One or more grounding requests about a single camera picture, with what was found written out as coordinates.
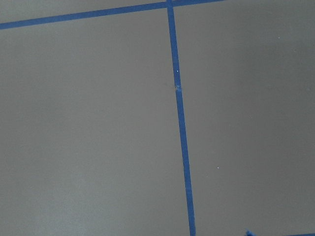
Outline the blue tape line lengthwise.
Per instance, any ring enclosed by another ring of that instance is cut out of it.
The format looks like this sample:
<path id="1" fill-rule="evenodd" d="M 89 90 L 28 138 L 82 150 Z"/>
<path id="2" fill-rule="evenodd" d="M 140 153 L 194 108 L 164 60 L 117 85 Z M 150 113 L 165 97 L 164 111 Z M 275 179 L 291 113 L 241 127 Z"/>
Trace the blue tape line lengthwise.
<path id="1" fill-rule="evenodd" d="M 168 16 L 168 25 L 169 25 L 169 36 L 170 36 L 171 55 L 172 55 L 172 64 L 173 64 L 179 132 L 180 132 L 180 143 L 181 143 L 182 160 L 183 160 L 184 183 L 185 183 L 185 193 L 186 193 L 188 222 L 189 222 L 189 234 L 191 236 L 194 236 L 196 235 L 196 226 L 195 226 L 193 193 L 192 193 L 192 184 L 191 184 L 191 176 L 190 176 L 189 152 L 188 152 L 188 143 L 187 143 L 186 123 L 185 123 L 185 111 L 184 111 L 184 103 L 183 103 L 183 91 L 182 91 L 182 85 L 181 85 L 180 64 L 179 64 L 173 1 L 167 0 L 166 6 L 167 6 L 167 16 Z"/>

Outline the blue tape line crosswise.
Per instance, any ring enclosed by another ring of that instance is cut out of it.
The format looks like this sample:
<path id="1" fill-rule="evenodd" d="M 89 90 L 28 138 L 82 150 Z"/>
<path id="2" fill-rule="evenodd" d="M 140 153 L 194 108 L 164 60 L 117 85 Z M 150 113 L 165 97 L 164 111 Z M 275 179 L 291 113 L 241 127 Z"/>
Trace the blue tape line crosswise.
<path id="1" fill-rule="evenodd" d="M 169 6 L 171 7 L 180 7 L 180 6 L 188 6 L 188 5 L 196 5 L 196 4 L 204 4 L 204 3 L 213 3 L 214 0 L 166 0 L 162 2 L 154 2 L 154 3 L 146 3 L 140 5 L 132 5 L 132 6 L 123 6 L 117 8 L 109 8 L 102 10 L 94 10 L 87 12 L 79 12 L 79 13 L 71 13 L 57 16 L 49 16 L 49 17 L 41 17 L 13 22 L 1 23 L 0 29 L 14 29 L 35 25 L 43 25 L 57 22 L 65 22 L 72 20 L 80 20 L 80 19 L 88 19 L 95 17 L 103 17 L 110 15 L 120 15 L 125 13 L 133 13 L 133 12 L 141 12 L 141 11 L 149 11 L 149 10 L 157 10 L 157 9 L 167 9 Z"/>

